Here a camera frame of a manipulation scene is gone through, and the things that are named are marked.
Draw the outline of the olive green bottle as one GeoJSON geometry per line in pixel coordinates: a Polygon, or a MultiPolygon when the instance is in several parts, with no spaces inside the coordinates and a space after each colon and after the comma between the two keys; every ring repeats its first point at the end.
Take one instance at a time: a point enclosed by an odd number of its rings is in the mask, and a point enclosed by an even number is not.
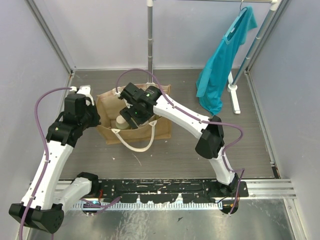
{"type": "Polygon", "coordinates": [[[115,126],[119,130],[131,129],[131,126],[129,125],[129,123],[121,115],[117,116],[117,118],[115,120],[115,126]]]}

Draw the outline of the tan canvas tote bag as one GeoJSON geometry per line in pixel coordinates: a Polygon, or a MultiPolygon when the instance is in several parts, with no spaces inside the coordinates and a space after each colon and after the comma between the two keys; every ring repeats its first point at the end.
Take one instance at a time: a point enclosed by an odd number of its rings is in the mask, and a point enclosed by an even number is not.
{"type": "Polygon", "coordinates": [[[101,124],[96,127],[99,134],[104,138],[106,144],[122,143],[127,148],[135,152],[147,151],[153,140],[169,139],[172,135],[172,122],[160,116],[154,116],[152,121],[156,121],[154,126],[146,123],[137,129],[118,129],[116,118],[120,115],[120,110],[126,106],[124,100],[116,96],[116,90],[112,89],[97,96],[96,107],[100,115],[101,124]],[[129,143],[149,141],[144,148],[135,148],[129,143]]]}

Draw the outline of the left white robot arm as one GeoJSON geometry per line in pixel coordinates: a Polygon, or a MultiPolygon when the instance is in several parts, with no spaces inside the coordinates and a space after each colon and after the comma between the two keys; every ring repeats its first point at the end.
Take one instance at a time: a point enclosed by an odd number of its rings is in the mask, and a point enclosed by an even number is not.
{"type": "Polygon", "coordinates": [[[100,193],[99,178],[79,173],[71,184],[56,194],[64,165],[83,132],[100,124],[95,101],[88,93],[71,93],[64,99],[64,110],[48,128],[45,148],[33,181],[21,202],[11,204],[9,215],[20,227],[54,234],[61,227],[65,213],[84,196],[100,193]]]}

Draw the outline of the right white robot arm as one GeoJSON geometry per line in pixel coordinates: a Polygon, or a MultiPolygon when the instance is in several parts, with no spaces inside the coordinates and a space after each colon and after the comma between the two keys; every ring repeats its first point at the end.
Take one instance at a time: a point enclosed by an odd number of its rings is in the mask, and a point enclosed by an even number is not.
{"type": "Polygon", "coordinates": [[[132,129],[150,122],[153,116],[159,116],[190,132],[198,140],[195,151],[209,160],[216,174],[220,193],[231,197],[237,191],[240,178],[226,157],[224,123],[219,117],[209,118],[195,113],[154,85],[143,90],[129,83],[123,90],[117,89],[115,94],[125,101],[126,106],[120,115],[132,129]]]}

